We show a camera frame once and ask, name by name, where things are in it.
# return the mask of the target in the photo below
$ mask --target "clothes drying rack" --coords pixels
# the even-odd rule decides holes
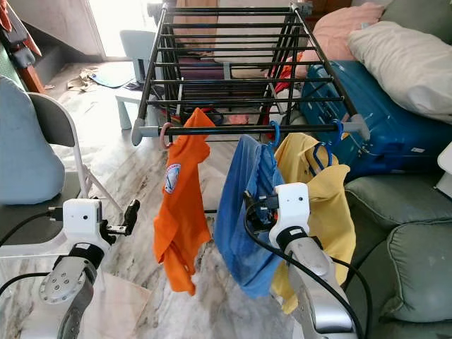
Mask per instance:
[[[290,4],[288,7],[250,7],[250,8],[175,8],[164,4],[157,25],[153,49],[150,55],[150,64],[145,78],[143,95],[138,108],[138,117],[133,126],[132,143],[138,145],[142,137],[159,136],[161,126],[145,126],[148,105],[159,107],[165,111],[168,122],[172,120],[171,112],[176,116],[182,112],[192,112],[196,107],[214,107],[216,109],[235,109],[233,112],[222,114],[258,114],[257,124],[251,125],[223,125],[215,127],[171,127],[165,129],[165,135],[170,140],[172,136],[194,134],[243,134],[243,133],[272,133],[275,127],[263,124],[263,118],[268,114],[270,107],[276,104],[280,114],[286,114],[286,125],[280,126],[281,133],[292,132],[321,132],[338,131],[337,124],[323,125],[290,125],[290,115],[293,104],[296,102],[340,102],[345,105],[350,117],[349,122],[343,124],[344,132],[358,131],[365,139],[369,138],[369,130],[364,120],[357,114],[355,107],[347,93],[334,74],[325,54],[322,52],[312,31],[307,26],[304,18],[310,14],[310,3]],[[179,16],[240,16],[243,23],[174,23],[174,17]],[[280,22],[272,20],[272,23],[247,23],[252,16],[275,17],[280,16]],[[183,28],[185,32],[195,28],[227,28],[234,34],[184,34],[174,33],[175,29]],[[248,34],[244,28],[280,28],[279,34]],[[178,38],[196,38],[197,41],[179,43]],[[306,38],[307,46],[300,46],[300,38]],[[205,44],[215,44],[215,47],[203,47]],[[297,53],[300,51],[314,50],[318,61],[298,61]],[[271,58],[271,62],[227,62],[223,66],[226,71],[231,69],[268,69],[266,78],[226,78],[191,80],[181,76],[181,70],[198,69],[200,72],[212,67],[218,67],[219,63],[183,63],[180,58],[199,52],[222,52],[219,57],[233,58]],[[289,78],[280,79],[283,66],[292,67]],[[322,65],[328,74],[323,78],[295,78],[295,68],[298,65]],[[162,70],[163,79],[155,77],[155,70]],[[328,83],[332,83],[335,91],[331,97],[312,97],[305,95],[302,98],[293,98],[295,83],[315,82],[316,91]],[[279,82],[289,83],[287,98],[278,98],[275,86]],[[158,95],[156,85],[163,85],[165,95]],[[283,110],[280,103],[286,102],[287,109]],[[256,107],[256,112],[237,112],[240,107]]]

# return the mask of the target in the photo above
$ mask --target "marble floor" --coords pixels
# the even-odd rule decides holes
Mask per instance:
[[[152,252],[153,218],[162,199],[162,179],[166,153],[155,139],[143,139],[134,147],[131,131],[122,131],[114,90],[98,87],[89,93],[65,90],[66,81],[78,74],[84,65],[68,65],[51,81],[55,89],[49,94],[60,101],[73,117],[85,164],[106,186],[121,206],[133,198],[141,202],[138,222],[132,236],[123,237],[113,247],[103,263],[103,271],[143,287],[140,298],[143,310],[138,323],[124,327],[130,333],[91,331],[86,338],[291,338],[293,320],[281,312],[272,297],[248,298],[229,274],[221,255],[211,241],[204,245],[196,261],[194,282],[196,295],[171,291],[163,267]],[[210,156],[199,166],[205,208],[217,208],[220,187],[232,159],[235,141],[210,143]],[[66,168],[73,169],[71,152],[61,147],[56,153]],[[111,206],[104,216],[118,222]],[[210,224],[215,216],[208,219]],[[21,273],[48,270],[53,260],[8,259],[2,261],[10,277]],[[29,278],[16,283],[12,296],[0,299],[0,336],[19,338],[24,321],[33,309],[32,291],[41,278]],[[123,312],[121,304],[112,304],[116,314]]]

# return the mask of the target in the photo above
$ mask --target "green sofa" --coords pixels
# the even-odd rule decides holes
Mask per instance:
[[[361,177],[345,187],[355,224],[352,263],[369,283],[369,339],[452,338],[452,200],[440,175]],[[349,274],[347,297],[365,325],[364,289]]]

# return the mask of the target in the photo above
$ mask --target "suitcase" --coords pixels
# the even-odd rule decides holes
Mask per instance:
[[[398,106],[358,61],[332,61],[331,66],[371,132],[369,141],[364,141],[358,133],[345,133],[342,141],[333,147],[339,163],[350,166],[347,180],[370,174],[439,169],[436,159],[452,141],[452,125],[413,114]],[[308,78],[325,76],[322,65],[312,66],[307,75]],[[317,86],[316,83],[304,83],[302,96]],[[337,92],[329,83],[317,90],[313,97],[337,97]],[[342,102],[302,102],[300,109],[310,124],[349,119]],[[318,133],[317,138],[333,142],[337,135]]]

